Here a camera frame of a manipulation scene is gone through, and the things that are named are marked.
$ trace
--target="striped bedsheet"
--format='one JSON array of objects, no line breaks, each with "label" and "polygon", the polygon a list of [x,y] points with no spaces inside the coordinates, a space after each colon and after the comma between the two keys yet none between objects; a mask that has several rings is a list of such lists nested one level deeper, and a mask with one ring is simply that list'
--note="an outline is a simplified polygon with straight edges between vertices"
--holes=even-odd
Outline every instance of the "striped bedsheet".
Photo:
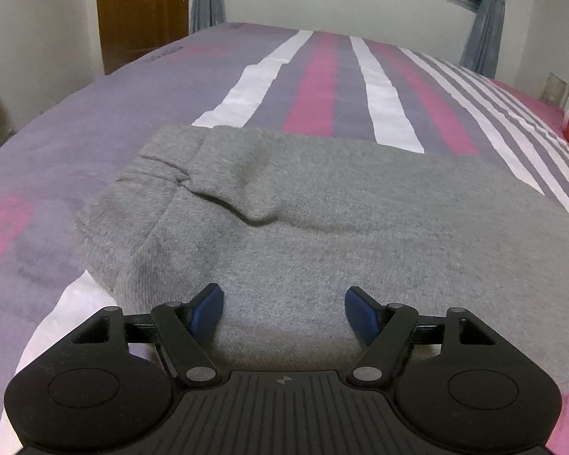
[{"label": "striped bedsheet", "polygon": [[[17,369],[114,304],[71,245],[73,215],[168,123],[363,139],[472,155],[569,213],[569,145],[517,94],[421,53],[360,38],[224,24],[77,92],[0,149],[2,395]],[[569,388],[551,447],[569,454]]]}]

